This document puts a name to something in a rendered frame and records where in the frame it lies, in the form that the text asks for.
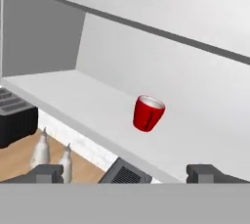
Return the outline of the white bottle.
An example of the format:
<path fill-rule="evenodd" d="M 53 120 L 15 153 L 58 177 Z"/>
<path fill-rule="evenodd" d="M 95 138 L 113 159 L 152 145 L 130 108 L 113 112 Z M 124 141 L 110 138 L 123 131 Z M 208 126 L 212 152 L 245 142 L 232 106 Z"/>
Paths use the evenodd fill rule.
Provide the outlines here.
<path fill-rule="evenodd" d="M 71 159 L 71 148 L 67 145 L 64 148 L 59 164 L 63 167 L 62 179 L 64 183 L 70 183 L 72 180 L 72 159 Z"/>
<path fill-rule="evenodd" d="M 40 138 L 34 147 L 29 167 L 34 168 L 39 164 L 48 164 L 49 162 L 50 162 L 50 147 L 48 142 L 48 133 L 46 129 L 43 129 Z"/>

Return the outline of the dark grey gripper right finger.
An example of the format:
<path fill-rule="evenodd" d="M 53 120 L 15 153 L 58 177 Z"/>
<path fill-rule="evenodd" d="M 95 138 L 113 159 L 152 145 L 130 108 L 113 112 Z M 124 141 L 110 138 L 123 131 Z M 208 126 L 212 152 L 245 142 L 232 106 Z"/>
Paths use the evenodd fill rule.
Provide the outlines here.
<path fill-rule="evenodd" d="M 187 166 L 187 183 L 216 184 L 250 184 L 250 181 L 227 175 L 212 164 L 189 164 Z"/>

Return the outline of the red cup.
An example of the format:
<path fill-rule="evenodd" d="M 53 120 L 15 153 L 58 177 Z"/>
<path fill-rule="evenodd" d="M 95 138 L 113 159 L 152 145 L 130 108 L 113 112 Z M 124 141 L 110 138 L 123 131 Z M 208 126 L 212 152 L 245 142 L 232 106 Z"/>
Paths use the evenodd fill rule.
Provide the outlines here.
<path fill-rule="evenodd" d="M 134 126 L 144 132 L 151 131 L 162 115 L 166 106 L 159 100 L 148 95 L 138 97 L 134 107 Z"/>

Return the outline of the white open cabinet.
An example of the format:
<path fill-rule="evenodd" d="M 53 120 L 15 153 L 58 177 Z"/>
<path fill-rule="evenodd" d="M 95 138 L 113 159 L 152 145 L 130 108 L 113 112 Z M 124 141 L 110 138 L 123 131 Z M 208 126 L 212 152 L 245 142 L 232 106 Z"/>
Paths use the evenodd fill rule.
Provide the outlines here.
<path fill-rule="evenodd" d="M 250 181 L 250 0 L 0 0 L 0 79 L 162 182 Z M 149 132 L 139 96 L 165 106 Z"/>

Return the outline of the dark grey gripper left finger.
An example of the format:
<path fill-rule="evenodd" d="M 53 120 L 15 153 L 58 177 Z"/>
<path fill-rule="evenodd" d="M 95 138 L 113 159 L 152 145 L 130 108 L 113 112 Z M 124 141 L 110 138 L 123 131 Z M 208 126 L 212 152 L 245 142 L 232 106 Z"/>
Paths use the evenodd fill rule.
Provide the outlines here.
<path fill-rule="evenodd" d="M 61 164 L 39 164 L 26 174 L 4 180 L 4 183 L 62 183 L 63 166 Z"/>

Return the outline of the black toaster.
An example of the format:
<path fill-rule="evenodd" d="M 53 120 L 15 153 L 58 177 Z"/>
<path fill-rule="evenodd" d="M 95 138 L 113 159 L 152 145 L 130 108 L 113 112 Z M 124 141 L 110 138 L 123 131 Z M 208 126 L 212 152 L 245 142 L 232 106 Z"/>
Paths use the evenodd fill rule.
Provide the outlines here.
<path fill-rule="evenodd" d="M 0 149 L 33 135 L 38 127 L 38 109 L 7 88 L 0 88 Z"/>

